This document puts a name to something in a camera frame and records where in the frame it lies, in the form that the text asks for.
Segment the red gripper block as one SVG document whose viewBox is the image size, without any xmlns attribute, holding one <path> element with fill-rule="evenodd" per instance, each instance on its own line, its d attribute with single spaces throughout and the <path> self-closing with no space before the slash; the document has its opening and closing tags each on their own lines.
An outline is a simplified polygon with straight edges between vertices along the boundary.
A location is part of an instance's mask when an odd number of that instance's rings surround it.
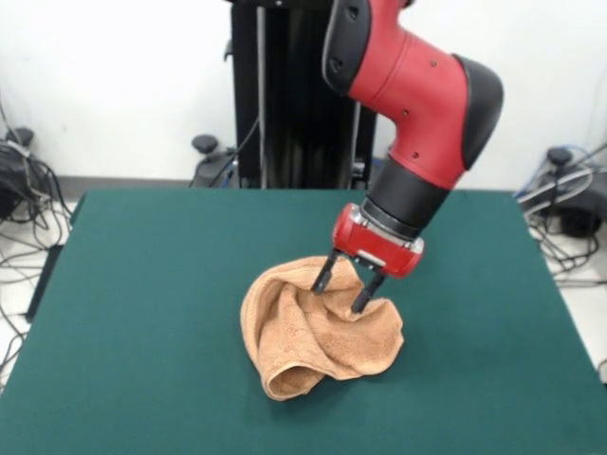
<svg viewBox="0 0 607 455">
<path fill-rule="evenodd" d="M 360 290 L 351 306 L 355 314 L 364 311 L 383 284 L 385 275 L 404 278 L 416 268 L 424 254 L 424 241 L 421 238 L 406 241 L 382 231 L 365 218 L 354 203 L 348 203 L 342 209 L 333 228 L 332 240 L 335 249 L 329 252 L 311 286 L 314 294 L 320 295 L 330 282 L 340 252 L 353 259 L 369 262 L 382 272 L 377 272 Z"/>
</svg>

